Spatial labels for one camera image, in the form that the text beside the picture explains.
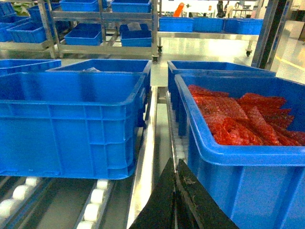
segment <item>person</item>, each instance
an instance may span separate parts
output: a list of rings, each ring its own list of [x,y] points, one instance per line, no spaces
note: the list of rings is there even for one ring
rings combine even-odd
[[[222,0],[218,0],[217,3],[217,18],[223,18],[224,17],[224,4]]]
[[[227,4],[224,6],[224,15],[227,14],[227,10],[228,10],[228,5],[229,5],[230,1],[227,2]]]

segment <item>black object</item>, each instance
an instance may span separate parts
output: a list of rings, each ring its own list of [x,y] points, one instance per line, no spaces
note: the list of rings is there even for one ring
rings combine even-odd
[[[146,206],[130,229],[238,229],[217,206],[188,166],[170,158]]]

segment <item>white item in crate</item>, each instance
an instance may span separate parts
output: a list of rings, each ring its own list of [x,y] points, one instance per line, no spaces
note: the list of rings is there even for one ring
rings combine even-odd
[[[93,204],[101,204],[104,198],[104,190],[102,189],[94,189],[91,194],[91,203]]]
[[[127,24],[127,27],[129,29],[129,31],[138,31],[138,30],[142,30],[141,26],[138,22],[131,22],[129,24]]]

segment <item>empty blue crate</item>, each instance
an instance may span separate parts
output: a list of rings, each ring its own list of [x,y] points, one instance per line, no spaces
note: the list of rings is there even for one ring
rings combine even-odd
[[[180,135],[189,140],[188,166],[240,229],[305,226],[304,146],[224,146],[215,142],[187,86],[241,97],[282,96],[295,116],[289,130],[305,131],[305,85],[277,77],[176,75]]]
[[[167,32],[193,32],[193,19],[162,17],[159,19],[159,30]]]
[[[224,20],[221,18],[194,18],[193,31],[195,32],[221,32]]]
[[[142,73],[0,77],[0,174],[123,179],[135,168]]]
[[[7,29],[14,42],[42,43],[47,40],[42,23],[28,22]]]
[[[51,22],[51,15],[50,15],[49,6],[48,6],[47,3],[45,3],[44,6],[46,8],[46,12],[47,12],[47,15],[48,15],[48,20],[49,20],[49,22]],[[55,10],[55,9],[60,7],[60,4],[59,3],[52,3],[51,7],[52,7],[52,10]],[[41,21],[41,15],[40,15],[40,11],[39,11],[38,5],[33,6],[31,8],[28,8],[28,12],[30,13],[30,17],[33,20]]]
[[[262,26],[262,19],[225,19],[224,31],[227,33],[259,35]]]
[[[64,38],[68,45],[99,46],[102,43],[102,32],[99,30],[72,30]]]
[[[15,10],[10,2],[0,2],[0,17],[14,14]]]
[[[152,11],[151,0],[113,0],[111,6],[113,12],[150,13]]]
[[[107,8],[107,0],[102,0],[103,8]],[[61,0],[61,9],[63,11],[82,11],[99,12],[99,3],[97,0]]]
[[[151,47],[152,46],[152,31],[124,31],[121,34],[122,46],[129,47]]]
[[[275,77],[275,73],[249,67],[236,63],[228,62],[202,62],[202,61],[168,61],[168,90],[170,93],[178,93],[174,77],[176,74],[196,74],[196,75],[214,75],[214,76],[261,76]],[[171,97],[173,109],[178,108],[178,103],[175,101],[176,96]]]
[[[0,60],[0,75],[18,72],[43,72],[61,66],[61,60]]]
[[[50,71],[77,71],[82,72],[95,68],[101,72],[128,72],[143,73],[147,76],[146,92],[150,91],[152,61],[149,60],[117,60],[117,59],[93,59],[74,63],[64,67],[50,69]]]

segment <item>white roller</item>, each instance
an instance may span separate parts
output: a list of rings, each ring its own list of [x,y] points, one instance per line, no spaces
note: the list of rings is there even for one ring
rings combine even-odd
[[[25,180],[25,184],[28,186],[36,186],[41,181],[40,177],[28,177]]]
[[[98,189],[107,189],[108,187],[108,180],[105,179],[99,179],[97,180],[96,188]]]
[[[77,229],[93,229],[94,223],[88,221],[82,221],[78,224]]]
[[[33,186],[19,185],[13,192],[13,199],[24,200],[33,189]]]
[[[102,189],[94,189],[91,194],[91,203],[93,204],[101,204],[103,202],[104,190]]]
[[[18,199],[6,199],[0,203],[0,217],[8,218],[21,203]]]
[[[99,204],[88,204],[85,209],[84,220],[96,221],[100,212],[101,206]]]

